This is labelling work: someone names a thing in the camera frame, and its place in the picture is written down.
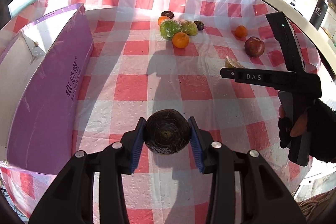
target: finger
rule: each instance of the finger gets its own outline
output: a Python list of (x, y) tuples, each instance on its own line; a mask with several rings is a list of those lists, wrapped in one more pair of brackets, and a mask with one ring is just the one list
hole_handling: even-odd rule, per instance
[(291, 137), (301, 136), (307, 131), (308, 113), (303, 112), (291, 130)]
[(282, 105), (279, 107), (279, 116), (280, 116), (280, 119), (283, 119), (286, 116), (286, 113)]

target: red and white tablecloth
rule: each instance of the red and white tablecloth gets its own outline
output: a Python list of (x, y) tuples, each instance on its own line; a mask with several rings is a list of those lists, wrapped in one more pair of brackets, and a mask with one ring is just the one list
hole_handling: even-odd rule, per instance
[[(83, 2), (94, 40), (73, 129), (73, 152), (103, 150), (133, 130), (139, 117), (174, 108), (194, 116), (230, 149), (259, 150), (285, 185), (293, 191), (310, 168), (288, 161), (278, 138), (277, 91), (235, 83), (220, 77), (226, 56), (244, 67), (286, 70), (279, 43), (265, 14), (274, 9), (261, 0), (38, 0), (0, 31), (0, 48), (28, 22), (69, 4)], [(177, 19), (202, 20), (205, 29), (177, 49), (160, 36), (157, 18), (164, 10)], [(244, 52), (244, 39), (233, 30), (248, 29), (248, 37), (265, 42), (259, 58)], [(294, 27), (310, 71), (320, 58), (309, 39)], [(28, 216), (53, 176), (1, 169), (17, 207)], [(124, 176), (131, 223), (204, 223), (211, 176), (195, 167), (190, 146), (175, 155), (159, 156), (143, 147), (139, 167)], [(97, 184), (94, 216), (98, 217)]]

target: open box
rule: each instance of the open box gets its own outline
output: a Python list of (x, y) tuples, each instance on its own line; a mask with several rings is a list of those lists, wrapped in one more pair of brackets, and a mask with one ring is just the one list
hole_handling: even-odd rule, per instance
[(71, 157), (79, 86), (93, 49), (83, 4), (24, 26), (0, 57), (1, 165), (58, 174)]

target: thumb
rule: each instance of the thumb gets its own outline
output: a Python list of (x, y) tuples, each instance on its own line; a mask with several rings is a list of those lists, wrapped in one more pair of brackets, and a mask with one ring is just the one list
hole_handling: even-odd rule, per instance
[(299, 118), (297, 119), (295, 125), (291, 130), (291, 137), (301, 136), (303, 133), (307, 131), (307, 121), (308, 121), (308, 113), (307, 110), (303, 112)]

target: window pane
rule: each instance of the window pane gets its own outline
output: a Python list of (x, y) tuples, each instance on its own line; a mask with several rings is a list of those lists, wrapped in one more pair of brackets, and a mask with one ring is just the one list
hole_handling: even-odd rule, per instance
[(33, 3), (35, 0), (13, 0), (9, 5), (11, 17), (15, 17), (23, 8)]

